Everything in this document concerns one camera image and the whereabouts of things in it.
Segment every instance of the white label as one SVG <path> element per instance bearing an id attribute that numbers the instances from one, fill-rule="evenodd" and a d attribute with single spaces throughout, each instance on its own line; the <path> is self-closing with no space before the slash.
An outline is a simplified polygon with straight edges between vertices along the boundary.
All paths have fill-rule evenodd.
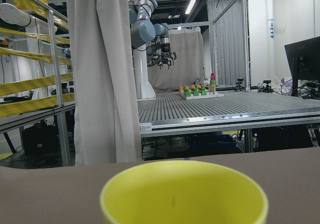
<path id="1" fill-rule="evenodd" d="M 152 131 L 152 123 L 151 122 L 140 123 L 140 131 L 141 132 L 151 132 Z"/>

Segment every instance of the beige curtain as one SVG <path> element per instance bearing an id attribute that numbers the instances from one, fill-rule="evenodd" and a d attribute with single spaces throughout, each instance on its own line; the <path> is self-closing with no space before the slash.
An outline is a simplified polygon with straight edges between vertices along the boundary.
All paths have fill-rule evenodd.
<path id="1" fill-rule="evenodd" d="M 179 86 L 203 83 L 204 42 L 200 27 L 169 30 L 170 49 L 176 52 L 175 65 L 148 67 L 149 81 L 153 88 L 167 90 Z"/>
<path id="2" fill-rule="evenodd" d="M 67 0 L 75 163 L 141 158 L 127 0 Z"/>

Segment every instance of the yellow cup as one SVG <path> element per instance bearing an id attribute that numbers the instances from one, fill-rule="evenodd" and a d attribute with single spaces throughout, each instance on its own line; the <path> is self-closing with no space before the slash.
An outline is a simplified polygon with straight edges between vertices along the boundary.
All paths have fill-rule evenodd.
<path id="1" fill-rule="evenodd" d="M 268 200 L 246 175 L 208 162 L 138 165 L 100 194 L 105 224 L 265 224 Z"/>

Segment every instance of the cup rim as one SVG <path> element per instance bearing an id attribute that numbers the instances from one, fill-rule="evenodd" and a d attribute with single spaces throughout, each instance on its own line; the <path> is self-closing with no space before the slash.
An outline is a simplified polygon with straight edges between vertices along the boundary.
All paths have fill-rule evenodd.
<path id="1" fill-rule="evenodd" d="M 106 218 L 111 221 L 112 224 L 119 224 L 119 222 L 117 222 L 115 220 L 115 218 L 110 214 L 110 212 L 108 211 L 106 205 L 105 205 L 105 193 L 106 190 L 108 189 L 108 187 L 112 184 L 112 182 L 117 179 L 118 177 L 125 175 L 127 172 L 131 172 L 132 169 L 137 169 L 140 168 L 141 166 L 144 165 L 158 165 L 158 163 L 163 163 L 163 162 L 193 162 L 193 163 L 202 163 L 205 165 L 211 165 L 211 166 L 216 166 L 218 168 L 221 169 L 225 169 L 228 172 L 232 172 L 235 173 L 237 175 L 242 176 L 242 178 L 246 179 L 247 181 L 251 182 L 252 184 L 254 184 L 254 186 L 256 186 L 256 188 L 258 189 L 258 192 L 261 194 L 262 197 L 262 202 L 263 202 L 263 206 L 262 206 L 262 210 L 258 216 L 258 218 L 252 223 L 252 224 L 262 224 L 263 221 L 267 220 L 267 215 L 268 215 L 268 211 L 269 211 L 269 201 L 267 198 L 267 195 L 265 193 L 265 191 L 262 189 L 262 187 L 252 178 L 250 178 L 249 176 L 247 176 L 246 174 L 237 171 L 235 169 L 232 169 L 230 167 L 226 167 L 224 165 L 219 165 L 219 164 L 215 164 L 215 163 L 211 163 L 211 162 L 206 162 L 206 161 L 198 161 L 198 160 L 159 160 L 159 161 L 153 161 L 153 162 L 149 162 L 149 163 L 142 163 L 133 167 L 130 167 L 128 169 L 125 169 L 121 172 L 119 172 L 118 174 L 114 175 L 111 179 L 109 179 L 107 181 L 107 183 L 103 186 L 101 192 L 100 192 L 100 198 L 99 198 L 99 202 L 100 202 L 100 208 L 102 210 L 102 214 L 103 216 L 106 216 Z"/>

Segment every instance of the brown table surface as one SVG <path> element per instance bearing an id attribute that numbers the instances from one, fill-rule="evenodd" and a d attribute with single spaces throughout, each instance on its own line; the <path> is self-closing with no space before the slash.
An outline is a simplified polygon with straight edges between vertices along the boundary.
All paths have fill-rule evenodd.
<path id="1" fill-rule="evenodd" d="M 224 165 L 258 182 L 269 200 L 269 224 L 320 223 L 318 147 L 191 160 Z M 48 169 L 0 167 L 0 223 L 102 223 L 99 194 L 103 185 L 120 171 L 141 163 Z"/>

